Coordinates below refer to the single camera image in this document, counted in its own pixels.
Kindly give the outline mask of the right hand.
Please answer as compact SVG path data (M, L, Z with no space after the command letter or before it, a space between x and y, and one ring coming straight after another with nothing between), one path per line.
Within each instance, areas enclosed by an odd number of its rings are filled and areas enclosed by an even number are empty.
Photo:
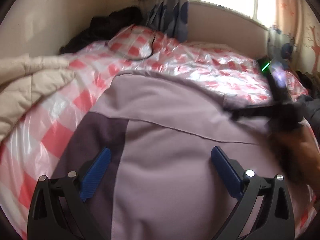
M319 150L309 127L274 132L269 142L290 180L319 187Z

